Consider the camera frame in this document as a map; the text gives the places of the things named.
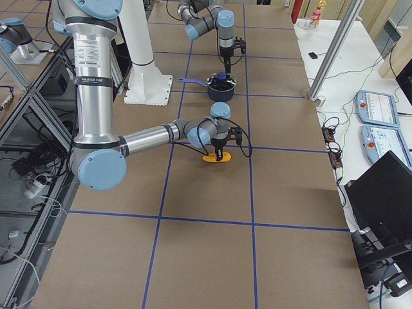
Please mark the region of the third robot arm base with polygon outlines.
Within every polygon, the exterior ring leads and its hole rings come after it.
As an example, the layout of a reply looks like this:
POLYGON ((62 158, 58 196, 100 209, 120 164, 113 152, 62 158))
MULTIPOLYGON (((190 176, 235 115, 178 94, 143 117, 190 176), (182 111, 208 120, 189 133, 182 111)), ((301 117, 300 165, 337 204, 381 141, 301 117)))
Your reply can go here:
POLYGON ((16 17, 1 20, 1 48, 15 64, 40 65, 45 57, 22 20, 16 17))

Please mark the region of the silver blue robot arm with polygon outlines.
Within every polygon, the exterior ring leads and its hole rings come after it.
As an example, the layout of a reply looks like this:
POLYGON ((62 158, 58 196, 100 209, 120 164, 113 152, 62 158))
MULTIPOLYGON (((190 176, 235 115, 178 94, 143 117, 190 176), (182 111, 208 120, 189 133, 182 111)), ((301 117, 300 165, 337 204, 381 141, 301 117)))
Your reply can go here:
POLYGON ((194 41, 211 30, 218 32, 218 51, 223 57, 225 73, 231 73, 231 57, 234 55, 236 40, 234 36, 234 13, 213 1, 180 1, 178 16, 185 23, 188 38, 194 41))
POLYGON ((126 175, 128 155, 187 139, 193 146, 223 144, 229 135, 230 107, 214 103, 199 122, 169 124, 118 136, 113 130, 112 43, 118 32, 132 62, 126 102, 164 106, 173 78, 156 67, 141 1, 53 1, 55 29, 73 37, 79 131, 71 170, 95 191, 116 187, 126 175))

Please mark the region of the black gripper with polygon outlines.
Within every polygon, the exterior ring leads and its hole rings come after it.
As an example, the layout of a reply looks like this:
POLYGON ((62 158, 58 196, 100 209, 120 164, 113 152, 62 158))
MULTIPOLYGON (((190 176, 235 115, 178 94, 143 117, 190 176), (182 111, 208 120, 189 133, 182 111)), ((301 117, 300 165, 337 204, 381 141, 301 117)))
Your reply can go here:
POLYGON ((224 67, 225 67, 225 73, 227 77, 230 77, 231 73, 231 61, 230 58, 233 56, 233 47, 219 47, 219 55, 220 57, 223 58, 224 60, 224 67))
POLYGON ((216 156, 216 161, 222 161, 223 159, 223 148, 227 145, 227 138, 222 138, 222 139, 217 139, 217 138, 212 138, 211 139, 211 144, 215 148, 215 156, 216 156))

